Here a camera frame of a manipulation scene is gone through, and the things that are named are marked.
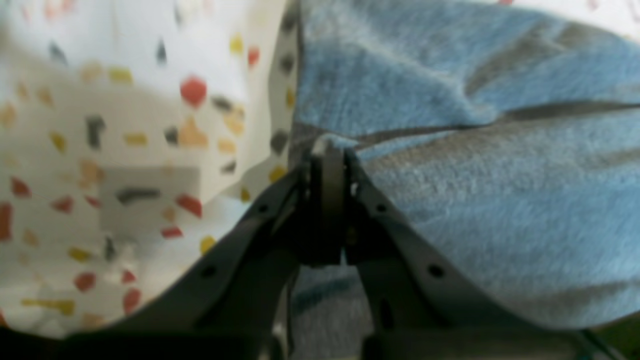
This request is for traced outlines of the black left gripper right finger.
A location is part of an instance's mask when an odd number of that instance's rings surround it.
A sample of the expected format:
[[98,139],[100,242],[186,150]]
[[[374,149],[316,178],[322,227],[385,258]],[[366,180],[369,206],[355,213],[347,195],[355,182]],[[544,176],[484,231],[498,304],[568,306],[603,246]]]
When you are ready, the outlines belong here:
[[351,150],[320,151],[320,261],[358,269],[374,322],[362,360],[619,360],[590,330],[510,312],[414,231]]

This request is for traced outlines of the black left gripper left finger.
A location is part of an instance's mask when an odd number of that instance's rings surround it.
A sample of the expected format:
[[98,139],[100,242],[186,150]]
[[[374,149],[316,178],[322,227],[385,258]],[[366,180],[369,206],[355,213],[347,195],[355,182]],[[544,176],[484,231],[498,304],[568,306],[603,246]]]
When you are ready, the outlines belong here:
[[3,360],[283,360],[278,308],[321,263],[321,159],[268,187],[175,285],[132,316],[62,341],[1,330]]

